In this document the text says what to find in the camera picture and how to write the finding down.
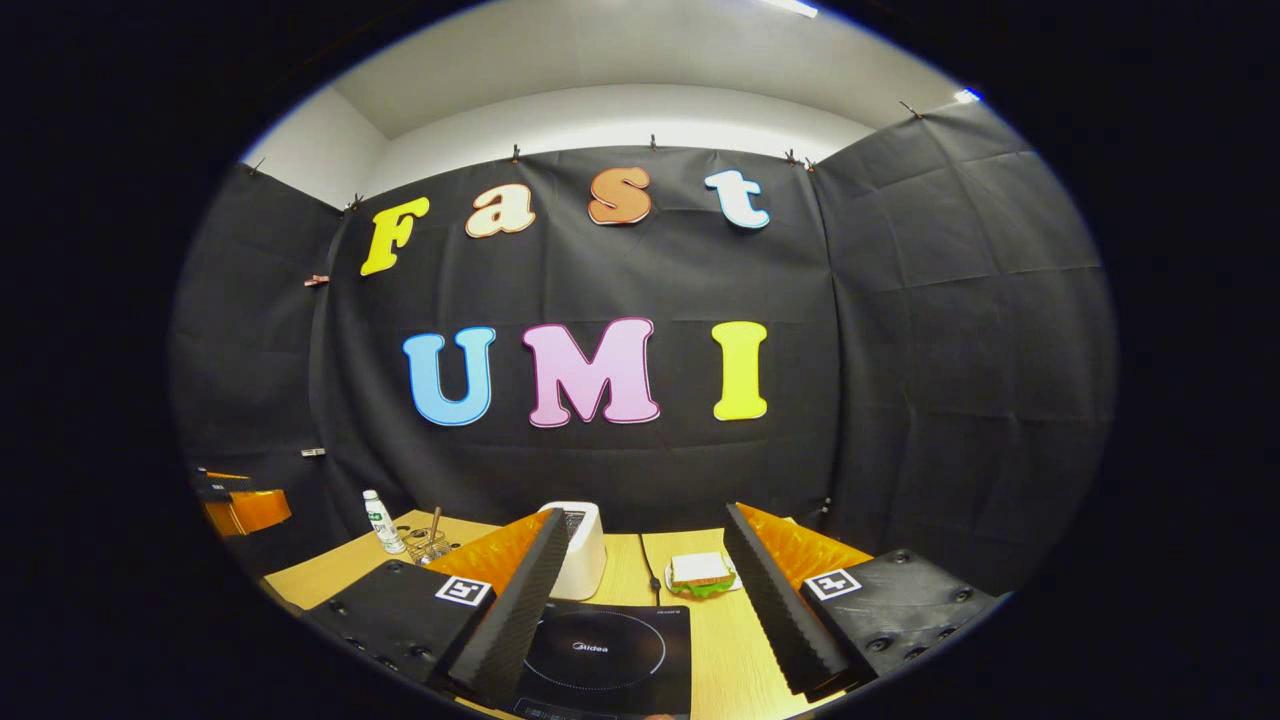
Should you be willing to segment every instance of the pink letter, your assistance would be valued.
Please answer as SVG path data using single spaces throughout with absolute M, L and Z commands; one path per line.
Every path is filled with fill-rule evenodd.
M 649 397 L 649 369 L 645 343 L 653 334 L 653 322 L 622 318 L 609 323 L 600 338 L 595 359 L 586 360 L 564 325 L 536 325 L 525 331 L 525 345 L 534 351 L 534 377 L 538 407 L 529 421 L 539 428 L 558 428 L 568 423 L 568 410 L 559 401 L 564 389 L 584 423 L 590 423 L 609 386 L 609 406 L 604 419 L 611 423 L 648 423 L 658 416 L 658 404 Z

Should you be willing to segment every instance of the plastic bottle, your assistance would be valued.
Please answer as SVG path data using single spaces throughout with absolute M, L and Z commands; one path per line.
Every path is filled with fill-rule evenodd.
M 378 498 L 378 491 L 365 491 L 365 511 L 369 512 L 369 521 L 374 525 L 378 539 L 383 542 L 383 550 L 392 555 L 404 552 L 404 541 L 401 539 L 399 532 L 396 529 L 392 514 L 387 511 L 387 506 Z

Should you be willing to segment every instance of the metal basket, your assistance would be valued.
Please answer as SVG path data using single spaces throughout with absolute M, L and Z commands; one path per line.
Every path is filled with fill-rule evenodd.
M 443 530 L 436 530 L 435 541 L 428 539 L 430 534 L 430 528 L 420 528 L 406 533 L 404 544 L 408 546 L 408 556 L 413 559 L 415 565 L 426 565 L 453 552 Z

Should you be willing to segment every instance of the cable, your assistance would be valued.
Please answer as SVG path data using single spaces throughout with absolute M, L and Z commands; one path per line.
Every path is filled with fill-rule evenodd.
M 644 547 L 644 533 L 636 533 L 640 538 L 640 553 L 644 555 L 644 569 L 649 571 L 649 587 L 653 589 L 653 606 L 662 607 L 662 583 L 653 574 L 653 565 L 649 565 L 649 551 Z

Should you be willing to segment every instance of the wooden table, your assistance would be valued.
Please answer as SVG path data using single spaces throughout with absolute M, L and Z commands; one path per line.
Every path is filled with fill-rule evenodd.
M 429 528 L 431 515 L 413 510 L 396 520 L 397 525 L 413 529 Z M 494 529 L 495 525 L 440 518 L 440 530 L 451 542 L 467 543 Z M 685 533 L 645 533 L 645 547 L 653 573 L 659 579 L 673 555 L 690 552 L 724 552 L 724 530 Z M 608 560 L 600 587 L 586 602 L 598 605 L 653 605 L 649 573 L 644 569 L 640 539 L 635 534 L 605 534 Z M 310 610 L 329 600 L 338 591 L 360 579 L 390 556 L 372 532 L 293 568 L 273 573 L 266 580 L 284 600 Z M 407 552 L 397 555 L 411 562 Z M 804 696 L 792 696 L 764 637 L 760 621 L 751 610 L 746 591 L 739 589 L 705 600 L 687 593 L 662 591 L 663 605 L 690 607 L 690 642 L 692 643 L 692 708 L 691 720 L 773 720 L 791 717 L 808 708 L 829 702 L 838 694 L 815 703 Z M 495 717 L 513 715 L 472 705 Z

